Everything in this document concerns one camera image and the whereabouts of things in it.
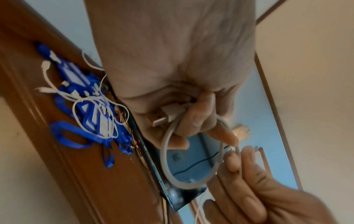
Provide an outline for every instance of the wooden trim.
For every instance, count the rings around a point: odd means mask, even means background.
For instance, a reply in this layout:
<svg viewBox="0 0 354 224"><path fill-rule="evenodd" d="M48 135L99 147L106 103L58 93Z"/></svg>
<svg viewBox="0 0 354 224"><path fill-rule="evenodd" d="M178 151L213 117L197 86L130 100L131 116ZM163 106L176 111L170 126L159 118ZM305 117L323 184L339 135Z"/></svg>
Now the wooden trim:
<svg viewBox="0 0 354 224"><path fill-rule="evenodd" d="M280 120L280 117L279 117L279 114L278 114L278 111L277 111L277 107L276 107L276 105L274 103L274 99L273 99L272 93L270 91L268 82L266 80L266 76L264 75L264 71L263 71L261 63L259 61L259 58L257 56L257 53L255 55L254 62L256 63L256 67L257 67L259 76L261 77L262 84L263 84L264 90L266 92L265 94L267 95L270 107L271 107L273 115L274 115L275 122L277 123L278 130L279 130L279 133L280 133L280 137L281 137L281 139L283 141L284 148L285 148L285 151L287 153L287 156L288 156L288 159L289 159L289 162L290 162L290 166L291 166L292 172L293 172L295 180L296 180L296 184L298 186L298 189L302 190L302 186L301 186L301 182L300 182L298 171L297 171L296 166L295 166L294 158L292 157L292 154L291 154L291 151L290 151L290 146L289 146L287 137L285 135L285 131L284 131L283 125L281 124L281 120Z"/></svg>
<svg viewBox="0 0 354 224"><path fill-rule="evenodd" d="M191 203L189 203L189 206L192 210L192 213L194 215L194 218L195 216L197 215L197 211L198 211L198 202L196 199L194 199ZM204 220L203 220L203 217L201 216L200 214L200 210L199 210L199 216L198 216L198 219L197 219L197 224L205 224Z"/></svg>
<svg viewBox="0 0 354 224"><path fill-rule="evenodd" d="M271 176L273 176L273 175L272 175L272 172L271 172L271 170L270 170L268 161L267 161L266 154L264 153L264 149L263 149L263 148L259 148L257 151L261 154L265 171L266 171L267 173L269 173Z"/></svg>
<svg viewBox="0 0 354 224"><path fill-rule="evenodd" d="M263 21L267 16L269 16L274 10L276 10L279 6L281 6L286 0L279 0L277 3L275 3L270 9L268 9L263 15L261 15L257 21L256 24L258 25L261 21Z"/></svg>

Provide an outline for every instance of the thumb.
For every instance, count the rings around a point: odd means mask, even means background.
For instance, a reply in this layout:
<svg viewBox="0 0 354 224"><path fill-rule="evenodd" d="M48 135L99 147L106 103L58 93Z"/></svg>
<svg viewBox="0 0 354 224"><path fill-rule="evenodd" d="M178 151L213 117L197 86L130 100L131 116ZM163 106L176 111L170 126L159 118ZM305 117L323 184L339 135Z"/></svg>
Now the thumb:
<svg viewBox="0 0 354 224"><path fill-rule="evenodd" d="M280 206L303 199L303 192L282 185L256 164L253 147L242 149L241 160L243 179L263 203Z"/></svg>

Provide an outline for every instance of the skin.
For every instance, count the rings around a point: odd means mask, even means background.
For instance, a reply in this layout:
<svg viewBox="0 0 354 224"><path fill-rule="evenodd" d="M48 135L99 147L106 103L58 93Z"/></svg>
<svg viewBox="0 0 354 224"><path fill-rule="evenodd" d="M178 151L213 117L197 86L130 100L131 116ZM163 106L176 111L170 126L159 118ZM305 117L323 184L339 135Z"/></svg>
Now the skin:
<svg viewBox="0 0 354 224"><path fill-rule="evenodd" d="M160 148L166 127L145 114L170 103L190 107L169 142L188 149L201 131L229 145L216 122L232 115L254 59L255 6L249 0L85 0L103 68L143 136Z"/></svg>
<svg viewBox="0 0 354 224"><path fill-rule="evenodd" d="M215 201L203 205L211 224L337 224L315 196L288 188L255 162L254 148L224 156L217 175L208 183Z"/></svg>
<svg viewBox="0 0 354 224"><path fill-rule="evenodd" d="M166 127L146 113L196 101L179 123L170 149L188 149L186 137L206 131L238 146L216 114L233 113L237 91L254 59L253 0L85 0L103 68L116 96L144 137L160 147ZM208 183L215 201L204 204L211 224L334 224L316 197L276 182L246 147L227 153Z"/></svg>

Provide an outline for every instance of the beige wall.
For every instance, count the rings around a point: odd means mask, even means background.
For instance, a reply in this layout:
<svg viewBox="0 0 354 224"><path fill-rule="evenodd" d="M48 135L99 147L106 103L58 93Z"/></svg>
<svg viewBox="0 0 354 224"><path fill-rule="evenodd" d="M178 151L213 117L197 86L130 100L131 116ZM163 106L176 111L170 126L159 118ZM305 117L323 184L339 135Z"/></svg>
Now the beige wall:
<svg viewBox="0 0 354 224"><path fill-rule="evenodd" d="M304 190L354 222L354 1L288 0L257 53Z"/></svg>
<svg viewBox="0 0 354 224"><path fill-rule="evenodd" d="M79 223L2 97L0 97L0 223Z"/></svg>

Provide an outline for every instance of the usb connector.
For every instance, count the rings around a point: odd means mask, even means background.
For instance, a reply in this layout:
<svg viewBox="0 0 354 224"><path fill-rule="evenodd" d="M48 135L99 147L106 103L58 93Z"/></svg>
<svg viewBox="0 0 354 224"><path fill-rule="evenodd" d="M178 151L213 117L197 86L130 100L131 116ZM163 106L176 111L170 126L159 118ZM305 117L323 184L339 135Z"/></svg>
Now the usb connector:
<svg viewBox="0 0 354 224"><path fill-rule="evenodd" d="M160 107L158 110L147 113L146 116L153 127L170 123L176 118L182 116L192 103L178 104L172 103L167 106Z"/></svg>

